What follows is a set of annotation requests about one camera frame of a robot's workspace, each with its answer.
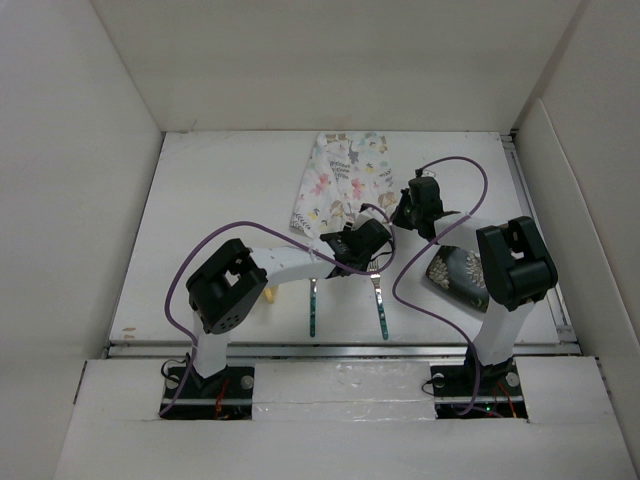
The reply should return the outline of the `floral animal print cloth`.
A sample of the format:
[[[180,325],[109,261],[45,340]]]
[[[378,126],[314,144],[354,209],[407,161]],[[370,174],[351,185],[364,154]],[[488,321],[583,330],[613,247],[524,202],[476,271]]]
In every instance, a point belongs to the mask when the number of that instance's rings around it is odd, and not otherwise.
[[[369,203],[398,203],[388,141],[377,132],[323,132],[303,172],[289,226],[309,237],[340,231]]]

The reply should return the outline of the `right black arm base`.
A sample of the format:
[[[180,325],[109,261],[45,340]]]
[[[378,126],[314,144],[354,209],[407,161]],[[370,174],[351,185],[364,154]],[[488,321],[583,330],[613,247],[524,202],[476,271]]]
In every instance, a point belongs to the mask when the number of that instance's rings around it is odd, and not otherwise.
[[[513,357],[476,370],[468,352],[463,364],[433,365],[421,389],[434,400],[437,419],[527,419]]]

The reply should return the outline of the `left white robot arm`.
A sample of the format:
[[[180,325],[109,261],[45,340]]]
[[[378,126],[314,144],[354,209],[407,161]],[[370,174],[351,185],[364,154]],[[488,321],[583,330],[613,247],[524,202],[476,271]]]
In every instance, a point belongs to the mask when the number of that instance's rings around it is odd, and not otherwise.
[[[300,248],[250,248],[238,238],[226,241],[186,282],[189,305],[199,318],[190,387],[205,397],[220,390],[229,332],[245,320],[265,289],[365,272],[391,241],[391,232],[374,218],[322,234]]]

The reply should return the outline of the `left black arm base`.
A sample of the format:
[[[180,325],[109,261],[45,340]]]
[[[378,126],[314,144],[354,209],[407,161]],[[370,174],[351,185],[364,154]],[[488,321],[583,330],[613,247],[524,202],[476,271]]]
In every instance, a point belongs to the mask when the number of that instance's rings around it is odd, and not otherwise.
[[[167,420],[251,420],[255,369],[251,366],[227,366],[203,379],[192,370],[173,406],[173,400],[186,371],[186,360],[167,360],[161,369],[164,392],[159,417]]]

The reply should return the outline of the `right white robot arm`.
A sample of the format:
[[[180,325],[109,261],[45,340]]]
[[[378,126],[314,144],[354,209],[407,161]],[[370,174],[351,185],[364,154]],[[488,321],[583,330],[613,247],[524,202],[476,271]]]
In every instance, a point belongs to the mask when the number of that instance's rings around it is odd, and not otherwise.
[[[498,370],[513,356],[526,317],[558,273],[534,220],[520,216],[501,225],[445,211],[433,177],[416,177],[401,191],[393,224],[415,230],[429,241],[441,235],[426,277],[443,292],[484,314],[473,340],[475,351],[462,369],[462,381],[483,394],[499,379]]]

